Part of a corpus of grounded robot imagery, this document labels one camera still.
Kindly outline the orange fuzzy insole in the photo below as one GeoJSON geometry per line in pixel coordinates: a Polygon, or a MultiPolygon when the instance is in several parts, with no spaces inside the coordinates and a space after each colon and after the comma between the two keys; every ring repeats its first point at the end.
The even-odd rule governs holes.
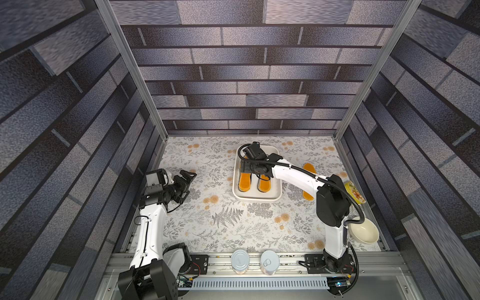
{"type": "MultiPolygon", "coordinates": [[[[306,171],[309,171],[310,173],[316,174],[315,167],[309,162],[304,164],[303,169],[306,170],[306,171]]],[[[307,201],[313,201],[314,200],[314,197],[306,191],[302,192],[302,197],[307,201]]]]}
{"type": "Polygon", "coordinates": [[[266,175],[260,175],[259,176],[259,181],[257,184],[257,189],[261,193],[267,193],[271,190],[271,178],[266,176],[266,175]]]}
{"type": "Polygon", "coordinates": [[[238,189],[243,193],[248,192],[251,189],[251,173],[240,173],[238,189]]]}

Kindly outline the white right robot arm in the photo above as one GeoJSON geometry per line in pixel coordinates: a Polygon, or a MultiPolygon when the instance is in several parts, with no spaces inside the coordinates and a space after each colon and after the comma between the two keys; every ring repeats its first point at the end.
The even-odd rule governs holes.
{"type": "Polygon", "coordinates": [[[237,150],[246,171],[265,175],[300,188],[313,197],[316,215],[325,225],[323,261],[325,270],[340,273],[349,259],[347,231],[353,198],[346,192],[339,176],[320,176],[297,167],[278,154],[266,154],[259,142],[244,144],[237,150]]]}

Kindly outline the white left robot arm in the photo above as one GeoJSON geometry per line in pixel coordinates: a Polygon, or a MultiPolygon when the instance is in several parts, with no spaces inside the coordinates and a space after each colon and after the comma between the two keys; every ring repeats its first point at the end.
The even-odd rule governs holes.
{"type": "Polygon", "coordinates": [[[117,282],[124,300],[177,300],[177,277],[189,271],[191,256],[185,243],[162,250],[163,230],[171,202],[181,206],[190,194],[195,172],[181,170],[172,176],[165,169],[146,173],[146,187],[139,197],[139,241],[129,269],[117,282]]]}

